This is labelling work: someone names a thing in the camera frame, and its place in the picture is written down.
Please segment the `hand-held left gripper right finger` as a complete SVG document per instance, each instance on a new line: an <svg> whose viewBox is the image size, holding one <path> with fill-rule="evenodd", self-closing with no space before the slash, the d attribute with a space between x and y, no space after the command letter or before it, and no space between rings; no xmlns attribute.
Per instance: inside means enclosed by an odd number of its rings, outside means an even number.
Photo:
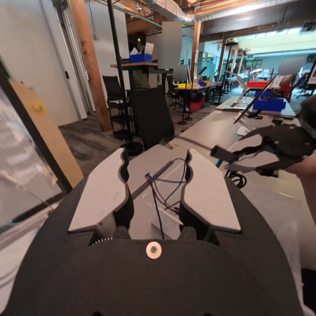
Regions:
<svg viewBox="0 0 316 316"><path fill-rule="evenodd" d="M186 156L179 219L197 234L207 229L238 234L241 226L222 172L195 149Z"/></svg>

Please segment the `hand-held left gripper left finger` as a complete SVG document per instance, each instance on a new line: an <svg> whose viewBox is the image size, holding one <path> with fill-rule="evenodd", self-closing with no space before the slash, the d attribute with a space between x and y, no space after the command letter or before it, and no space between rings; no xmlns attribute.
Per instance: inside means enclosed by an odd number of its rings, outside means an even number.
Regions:
<svg viewBox="0 0 316 316"><path fill-rule="evenodd" d="M129 157L117 149L88 176L68 232L114 234L117 227L130 228L134 204L127 184Z"/></svg>

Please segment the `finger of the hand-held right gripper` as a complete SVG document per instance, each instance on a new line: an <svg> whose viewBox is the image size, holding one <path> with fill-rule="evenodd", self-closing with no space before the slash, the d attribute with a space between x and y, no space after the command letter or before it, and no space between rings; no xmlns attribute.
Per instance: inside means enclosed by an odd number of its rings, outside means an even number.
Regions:
<svg viewBox="0 0 316 316"><path fill-rule="evenodd" d="M223 169L227 171L248 173L255 171L258 167L271 163L276 163L278 161L279 158L276 154L268 151L261 151L243 156L236 162L226 164L223 166Z"/></svg>
<svg viewBox="0 0 316 316"><path fill-rule="evenodd" d="M250 155L259 152L262 147L263 137L259 134L241 139L227 150L235 155Z"/></svg>

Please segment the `clear plastic bin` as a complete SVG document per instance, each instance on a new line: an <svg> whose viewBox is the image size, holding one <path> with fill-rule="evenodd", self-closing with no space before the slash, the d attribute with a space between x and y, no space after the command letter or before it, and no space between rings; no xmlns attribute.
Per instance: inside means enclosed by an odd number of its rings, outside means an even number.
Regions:
<svg viewBox="0 0 316 316"><path fill-rule="evenodd" d="M176 159L166 164L159 175L153 176L155 184L153 187L156 190L158 197L156 198L157 207L161 219L163 232L171 239L176 239L180 235L180 225L183 225L179 219L179 215L174 211L168 209L164 205L162 198L167 198L182 179L184 171L184 159ZM274 234L281 238L284 231L288 228L294 236L297 234L298 214L301 211L302 204L299 200L266 189L260 185L249 182L244 188L237 189L238 193L243 195L250 201L250 203L260 212L266 222L269 224ZM231 200L234 203L236 198L233 198L230 193Z"/></svg>

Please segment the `person's right hand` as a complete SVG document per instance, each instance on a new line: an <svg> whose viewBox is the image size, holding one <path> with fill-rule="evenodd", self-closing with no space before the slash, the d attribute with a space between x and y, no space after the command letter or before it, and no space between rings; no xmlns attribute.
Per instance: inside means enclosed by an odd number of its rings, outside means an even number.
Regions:
<svg viewBox="0 0 316 316"><path fill-rule="evenodd" d="M316 175L316 155L303 156L303 161L293 164L284 171L296 175L298 178L315 177Z"/></svg>

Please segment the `white tablet stand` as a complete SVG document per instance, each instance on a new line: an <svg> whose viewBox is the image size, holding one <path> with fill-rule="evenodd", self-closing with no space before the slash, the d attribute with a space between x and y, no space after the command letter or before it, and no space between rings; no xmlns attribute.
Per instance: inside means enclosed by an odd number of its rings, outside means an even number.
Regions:
<svg viewBox="0 0 316 316"><path fill-rule="evenodd" d="M247 114L241 117L241 114L242 112L239 112L234 118L234 123L239 126L239 129L236 133L238 136L246 136L249 132L259 128L254 119L248 118Z"/></svg>

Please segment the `blue plastic bin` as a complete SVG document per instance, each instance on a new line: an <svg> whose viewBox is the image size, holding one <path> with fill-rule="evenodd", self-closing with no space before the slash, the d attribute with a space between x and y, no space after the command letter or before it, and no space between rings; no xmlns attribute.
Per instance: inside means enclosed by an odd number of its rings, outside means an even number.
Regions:
<svg viewBox="0 0 316 316"><path fill-rule="evenodd" d="M152 63L152 54L133 54L129 55L129 61L132 64Z"/></svg>
<svg viewBox="0 0 316 316"><path fill-rule="evenodd" d="M286 108L287 100L281 98L281 94L275 90L265 91L252 106L252 110L281 112Z"/></svg>

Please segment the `red storage bin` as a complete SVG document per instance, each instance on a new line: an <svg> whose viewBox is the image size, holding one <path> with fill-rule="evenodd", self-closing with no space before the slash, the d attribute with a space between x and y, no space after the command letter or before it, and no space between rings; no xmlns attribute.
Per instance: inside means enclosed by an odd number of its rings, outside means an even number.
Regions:
<svg viewBox="0 0 316 316"><path fill-rule="evenodd" d="M205 103L205 96L192 98L191 103L190 103L190 111L191 112L199 111L204 106L204 103Z"/></svg>

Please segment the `black shelf cart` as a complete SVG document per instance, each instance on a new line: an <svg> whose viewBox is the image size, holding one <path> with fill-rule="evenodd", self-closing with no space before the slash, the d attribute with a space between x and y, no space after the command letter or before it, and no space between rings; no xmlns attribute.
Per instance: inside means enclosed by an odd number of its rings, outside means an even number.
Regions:
<svg viewBox="0 0 316 316"><path fill-rule="evenodd" d="M123 95L119 80L116 76L103 76L107 92L107 105L111 121L113 137L123 142L134 137L132 108L127 100L127 114L125 114Z"/></svg>

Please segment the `wooden pillar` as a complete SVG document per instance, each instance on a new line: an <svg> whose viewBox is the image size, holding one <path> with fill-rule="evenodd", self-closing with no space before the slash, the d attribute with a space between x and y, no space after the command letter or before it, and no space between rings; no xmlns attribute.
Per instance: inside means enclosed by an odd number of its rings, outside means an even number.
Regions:
<svg viewBox="0 0 316 316"><path fill-rule="evenodd" d="M70 0L69 6L71 7L74 22L79 35L97 118L103 131L108 132L111 130L112 126L105 100L103 86L101 83L101 76L99 72L96 52L94 49L93 38L90 30L85 2L84 0Z"/></svg>

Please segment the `high wooden table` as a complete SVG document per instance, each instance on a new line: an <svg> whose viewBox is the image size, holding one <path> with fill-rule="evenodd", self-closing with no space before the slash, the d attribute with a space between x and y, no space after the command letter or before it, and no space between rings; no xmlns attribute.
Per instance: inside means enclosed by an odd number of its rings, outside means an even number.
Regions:
<svg viewBox="0 0 316 316"><path fill-rule="evenodd" d="M162 86L164 88L166 87L166 77L167 74L172 74L171 69L159 69L157 63L150 63L150 62L141 62L141 63L124 63L121 65L122 70L128 71L129 73L129 83L130 83L130 89L135 89L134 84L134 77L133 77L133 70L141 70L142 73L147 75L147 79L149 74L161 74L162 75Z"/></svg>

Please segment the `black pole stand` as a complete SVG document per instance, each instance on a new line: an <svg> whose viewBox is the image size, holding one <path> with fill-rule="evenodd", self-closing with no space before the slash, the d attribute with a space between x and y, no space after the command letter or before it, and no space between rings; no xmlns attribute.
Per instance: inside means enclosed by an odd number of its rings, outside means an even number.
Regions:
<svg viewBox="0 0 316 316"><path fill-rule="evenodd" d="M107 6L108 6L112 36L113 36L113 44L114 44L114 51L115 51L115 57L116 57L116 63L117 63L121 95L122 95L123 106L124 106L124 115L126 118L126 127L128 131L128 142L124 143L121 147L126 149L128 156L134 157L143 152L143 145L140 142L133 141L129 112L128 112L128 105L127 105L127 98L126 98L125 86L124 86L124 77L123 77L123 71L122 71L122 66L121 66L119 42L118 42L116 25L115 25L115 17L114 17L114 12L113 12L113 3L111 0L107 1Z"/></svg>

